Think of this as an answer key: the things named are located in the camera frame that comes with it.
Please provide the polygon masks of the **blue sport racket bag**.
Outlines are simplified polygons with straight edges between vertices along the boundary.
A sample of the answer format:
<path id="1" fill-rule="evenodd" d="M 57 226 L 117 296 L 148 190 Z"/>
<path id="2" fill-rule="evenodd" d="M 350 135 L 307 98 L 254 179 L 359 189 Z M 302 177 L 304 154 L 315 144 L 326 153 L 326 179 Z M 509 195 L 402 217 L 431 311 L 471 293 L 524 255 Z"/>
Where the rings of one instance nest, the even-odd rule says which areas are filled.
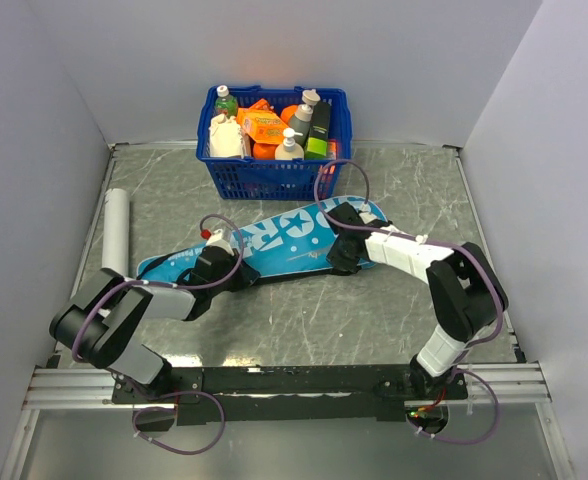
<path id="1" fill-rule="evenodd" d="M 322 212 L 343 203 L 357 212 L 372 212 L 380 220 L 388 220 L 378 205 L 360 196 L 335 196 L 323 200 L 320 205 L 312 203 L 241 227 L 244 261 L 265 281 L 331 274 L 326 256 L 337 236 Z M 187 271 L 196 266 L 197 257 L 205 247 L 201 237 L 201 241 L 191 247 L 149 257 L 139 263 L 136 277 L 177 283 L 188 277 Z"/>

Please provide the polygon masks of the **grey bottle beige cap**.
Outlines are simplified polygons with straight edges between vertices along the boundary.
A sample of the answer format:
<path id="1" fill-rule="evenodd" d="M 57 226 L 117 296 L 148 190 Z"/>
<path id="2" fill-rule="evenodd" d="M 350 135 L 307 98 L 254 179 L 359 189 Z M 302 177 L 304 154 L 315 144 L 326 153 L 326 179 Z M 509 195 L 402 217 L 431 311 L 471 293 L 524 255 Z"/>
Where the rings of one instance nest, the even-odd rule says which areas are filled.
<path id="1" fill-rule="evenodd" d="M 320 100 L 321 98 L 315 89 L 304 90 L 302 92 L 302 103 L 297 106 L 295 113 L 288 122 L 288 126 L 296 132 L 294 139 L 300 146 L 305 144 L 310 130 L 314 107 Z"/>

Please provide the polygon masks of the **green bottle white cap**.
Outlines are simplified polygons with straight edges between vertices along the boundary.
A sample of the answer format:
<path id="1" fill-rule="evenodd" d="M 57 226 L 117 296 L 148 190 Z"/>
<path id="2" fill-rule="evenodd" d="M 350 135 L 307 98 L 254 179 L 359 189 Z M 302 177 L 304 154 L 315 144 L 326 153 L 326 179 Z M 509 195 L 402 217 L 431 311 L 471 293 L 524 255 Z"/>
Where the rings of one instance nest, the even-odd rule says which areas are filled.
<path id="1" fill-rule="evenodd" d="M 216 88 L 217 98 L 215 101 L 215 112 L 217 115 L 224 115 L 227 118 L 236 117 L 238 113 L 238 101 L 230 93 L 226 85 L 219 85 Z"/>

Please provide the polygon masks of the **white pump lotion bottle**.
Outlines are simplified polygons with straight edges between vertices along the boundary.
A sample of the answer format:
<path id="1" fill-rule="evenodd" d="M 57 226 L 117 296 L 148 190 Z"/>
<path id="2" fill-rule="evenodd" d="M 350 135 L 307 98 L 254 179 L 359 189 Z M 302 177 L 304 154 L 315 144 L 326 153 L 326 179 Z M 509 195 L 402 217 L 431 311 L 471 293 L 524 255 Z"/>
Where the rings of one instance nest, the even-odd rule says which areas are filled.
<path id="1" fill-rule="evenodd" d="M 303 160 L 305 155 L 304 149 L 296 141 L 296 137 L 301 136 L 301 133 L 288 127 L 283 130 L 283 136 L 282 143 L 275 150 L 275 159 L 283 161 Z"/>

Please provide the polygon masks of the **orange snack box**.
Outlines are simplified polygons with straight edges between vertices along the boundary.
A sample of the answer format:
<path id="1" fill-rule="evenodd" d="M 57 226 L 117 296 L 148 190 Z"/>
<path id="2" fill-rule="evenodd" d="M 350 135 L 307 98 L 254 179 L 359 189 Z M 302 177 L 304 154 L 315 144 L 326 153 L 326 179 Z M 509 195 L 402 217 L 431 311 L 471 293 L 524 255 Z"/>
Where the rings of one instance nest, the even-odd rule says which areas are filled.
<path id="1" fill-rule="evenodd" d="M 239 107 L 236 121 L 251 140 L 266 145 L 279 145 L 284 139 L 283 132 L 287 128 L 287 124 L 264 98 L 250 107 Z"/>

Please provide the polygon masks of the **blue plastic shopping basket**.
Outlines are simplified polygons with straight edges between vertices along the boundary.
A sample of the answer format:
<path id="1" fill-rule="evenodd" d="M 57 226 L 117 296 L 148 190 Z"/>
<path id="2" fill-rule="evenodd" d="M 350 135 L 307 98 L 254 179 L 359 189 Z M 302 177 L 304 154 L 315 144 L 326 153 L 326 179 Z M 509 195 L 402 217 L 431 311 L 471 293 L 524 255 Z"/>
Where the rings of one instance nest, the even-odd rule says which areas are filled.
<path id="1" fill-rule="evenodd" d="M 346 93 L 339 88 L 319 88 L 322 101 L 331 106 L 329 138 L 336 142 L 337 157 L 351 157 L 352 122 Z M 212 86 L 205 97 L 197 129 L 196 157 L 207 167 L 224 199 L 302 200 L 313 201 L 313 186 L 319 184 L 319 197 L 333 195 L 342 167 L 327 167 L 319 160 L 256 160 L 218 158 L 209 151 L 209 126 L 215 114 L 217 87 Z"/>

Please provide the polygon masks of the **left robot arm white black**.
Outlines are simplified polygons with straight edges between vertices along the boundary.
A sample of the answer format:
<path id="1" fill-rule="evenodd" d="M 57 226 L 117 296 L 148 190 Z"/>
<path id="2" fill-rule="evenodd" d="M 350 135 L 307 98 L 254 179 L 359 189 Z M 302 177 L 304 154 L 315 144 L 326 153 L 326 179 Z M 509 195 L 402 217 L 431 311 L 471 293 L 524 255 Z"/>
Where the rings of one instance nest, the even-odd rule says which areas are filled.
<path id="1" fill-rule="evenodd" d="M 55 314 L 49 334 L 76 360 L 136 383 L 149 397 L 176 388 L 171 363 L 132 341 L 142 320 L 193 321 L 222 292 L 253 286 L 260 273 L 236 249 L 207 246 L 175 283 L 128 279 L 102 268 Z"/>

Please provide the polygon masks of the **black green carton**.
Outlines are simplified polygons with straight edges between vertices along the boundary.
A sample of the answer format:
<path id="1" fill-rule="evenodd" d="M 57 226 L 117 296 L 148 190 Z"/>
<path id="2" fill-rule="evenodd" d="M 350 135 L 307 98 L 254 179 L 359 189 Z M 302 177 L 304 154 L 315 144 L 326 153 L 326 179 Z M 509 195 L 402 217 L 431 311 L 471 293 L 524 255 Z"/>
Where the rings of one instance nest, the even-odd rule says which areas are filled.
<path id="1" fill-rule="evenodd" d="M 306 160 L 324 159 L 328 149 L 331 106 L 320 101 L 313 109 L 307 140 L 304 147 Z"/>

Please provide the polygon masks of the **orange round fruit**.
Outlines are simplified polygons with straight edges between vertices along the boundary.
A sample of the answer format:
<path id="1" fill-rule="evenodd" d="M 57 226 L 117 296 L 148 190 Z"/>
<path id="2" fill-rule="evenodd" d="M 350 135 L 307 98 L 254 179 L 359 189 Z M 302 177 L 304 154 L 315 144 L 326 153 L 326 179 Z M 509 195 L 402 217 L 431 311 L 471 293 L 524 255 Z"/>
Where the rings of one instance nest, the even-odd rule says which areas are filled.
<path id="1" fill-rule="evenodd" d="M 252 156 L 256 160 L 271 161 L 275 159 L 278 144 L 255 143 L 252 147 Z"/>

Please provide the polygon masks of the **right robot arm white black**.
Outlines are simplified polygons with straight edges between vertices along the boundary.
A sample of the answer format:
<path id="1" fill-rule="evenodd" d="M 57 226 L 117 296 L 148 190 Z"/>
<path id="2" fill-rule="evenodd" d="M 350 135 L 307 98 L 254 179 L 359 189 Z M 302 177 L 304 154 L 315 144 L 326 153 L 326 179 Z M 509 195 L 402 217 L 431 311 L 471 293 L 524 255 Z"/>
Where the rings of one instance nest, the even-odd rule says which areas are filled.
<path id="1" fill-rule="evenodd" d="M 478 245 L 412 236 L 348 203 L 323 216 L 336 235 L 327 255 L 335 270 L 352 274 L 362 261 L 373 262 L 428 286 L 437 325 L 410 361 L 409 381 L 417 393 L 444 385 L 469 348 L 498 335 L 509 301 Z"/>

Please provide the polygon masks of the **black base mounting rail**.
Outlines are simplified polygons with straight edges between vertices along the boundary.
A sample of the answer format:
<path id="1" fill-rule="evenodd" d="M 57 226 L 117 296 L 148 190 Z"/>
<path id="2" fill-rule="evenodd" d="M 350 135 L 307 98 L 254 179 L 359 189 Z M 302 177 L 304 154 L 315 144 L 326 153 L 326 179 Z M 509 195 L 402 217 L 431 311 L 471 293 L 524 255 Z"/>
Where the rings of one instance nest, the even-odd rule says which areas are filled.
<path id="1" fill-rule="evenodd" d="M 156 388 L 117 379 L 116 405 L 172 407 L 177 424 L 374 418 L 403 422 L 406 408 L 468 398 L 463 376 L 428 380 L 408 364 L 175 367 Z"/>

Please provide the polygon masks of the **white shuttlecock tube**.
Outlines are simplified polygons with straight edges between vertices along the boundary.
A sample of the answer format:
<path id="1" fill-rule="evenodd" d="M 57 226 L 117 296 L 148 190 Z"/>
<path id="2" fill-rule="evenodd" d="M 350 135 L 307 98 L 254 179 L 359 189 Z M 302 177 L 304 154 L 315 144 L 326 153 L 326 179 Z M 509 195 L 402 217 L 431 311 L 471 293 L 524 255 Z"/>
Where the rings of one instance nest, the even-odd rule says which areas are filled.
<path id="1" fill-rule="evenodd" d="M 120 188 L 105 193 L 102 266 L 127 276 L 129 271 L 130 196 Z"/>

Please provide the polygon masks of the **white cloth pouch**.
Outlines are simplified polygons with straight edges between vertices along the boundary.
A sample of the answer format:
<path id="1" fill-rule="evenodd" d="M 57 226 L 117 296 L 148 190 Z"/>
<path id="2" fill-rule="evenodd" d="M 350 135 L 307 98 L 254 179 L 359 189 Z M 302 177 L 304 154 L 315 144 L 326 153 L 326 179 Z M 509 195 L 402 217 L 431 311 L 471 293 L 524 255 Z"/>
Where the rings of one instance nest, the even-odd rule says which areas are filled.
<path id="1" fill-rule="evenodd" d="M 244 158 L 246 137 L 234 116 L 218 114 L 209 126 L 209 154 L 214 158 Z"/>

